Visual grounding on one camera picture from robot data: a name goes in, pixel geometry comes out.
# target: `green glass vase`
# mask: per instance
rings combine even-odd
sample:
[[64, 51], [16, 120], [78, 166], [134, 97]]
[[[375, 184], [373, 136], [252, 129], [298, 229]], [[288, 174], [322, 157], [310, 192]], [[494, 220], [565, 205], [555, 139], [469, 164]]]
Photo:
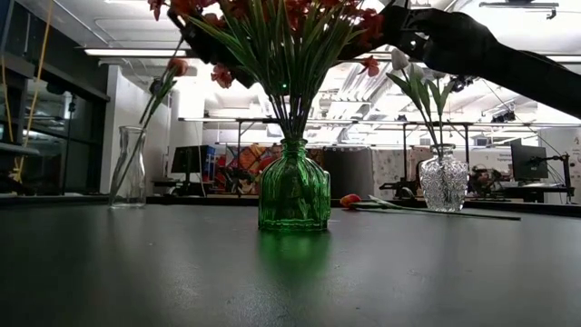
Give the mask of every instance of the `green glass vase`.
[[329, 174], [307, 158], [306, 140], [282, 140], [282, 158], [262, 173], [259, 228], [325, 231], [330, 217]]

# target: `white flower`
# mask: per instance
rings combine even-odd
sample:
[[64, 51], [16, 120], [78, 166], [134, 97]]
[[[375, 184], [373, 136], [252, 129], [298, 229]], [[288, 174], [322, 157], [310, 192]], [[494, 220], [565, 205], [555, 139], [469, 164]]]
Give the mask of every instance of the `white flower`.
[[402, 70], [409, 66], [408, 58], [398, 48], [391, 51], [391, 65], [394, 71]]
[[417, 64], [411, 64], [409, 67], [409, 74], [418, 76], [420, 80], [424, 78], [424, 70]]
[[434, 78], [436, 78], [436, 79], [444, 78], [444, 77], [446, 77], [446, 75], [447, 75], [446, 73], [432, 70], [432, 76], [434, 76]]

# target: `clear glass vase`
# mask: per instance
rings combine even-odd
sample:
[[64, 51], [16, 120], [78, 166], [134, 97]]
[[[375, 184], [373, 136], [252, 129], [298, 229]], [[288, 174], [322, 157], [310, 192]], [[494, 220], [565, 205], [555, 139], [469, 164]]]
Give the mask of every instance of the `clear glass vase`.
[[121, 153], [111, 181], [109, 206], [140, 208], [145, 205], [145, 131], [141, 127], [121, 126], [119, 133]]
[[457, 212], [468, 190], [468, 165], [453, 156], [454, 144], [430, 147], [434, 157], [419, 167], [419, 181], [430, 210]]
[[325, 231], [330, 217], [330, 177], [307, 158], [306, 140], [282, 140], [282, 158], [262, 173], [259, 228]]

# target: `dark gray table surface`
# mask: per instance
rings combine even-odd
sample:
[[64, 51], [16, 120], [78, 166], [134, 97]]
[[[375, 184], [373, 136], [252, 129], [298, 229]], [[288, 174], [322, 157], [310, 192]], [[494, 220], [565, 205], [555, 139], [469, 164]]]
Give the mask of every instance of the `dark gray table surface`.
[[581, 326], [581, 221], [251, 207], [0, 210], [2, 326]]

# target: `textured glass vase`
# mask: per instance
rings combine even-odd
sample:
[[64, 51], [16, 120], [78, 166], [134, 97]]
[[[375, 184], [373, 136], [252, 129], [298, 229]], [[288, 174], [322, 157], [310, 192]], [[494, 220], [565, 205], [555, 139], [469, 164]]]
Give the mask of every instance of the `textured glass vase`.
[[452, 155], [454, 144], [430, 147], [434, 157], [419, 167], [419, 181], [430, 210], [457, 212], [468, 190], [468, 165]]
[[139, 208], [145, 205], [145, 166], [143, 147], [145, 131], [141, 127], [119, 127], [121, 153], [115, 166], [109, 206]]
[[307, 158], [306, 140], [282, 140], [282, 158], [262, 173], [259, 228], [324, 231], [330, 217], [329, 174]]

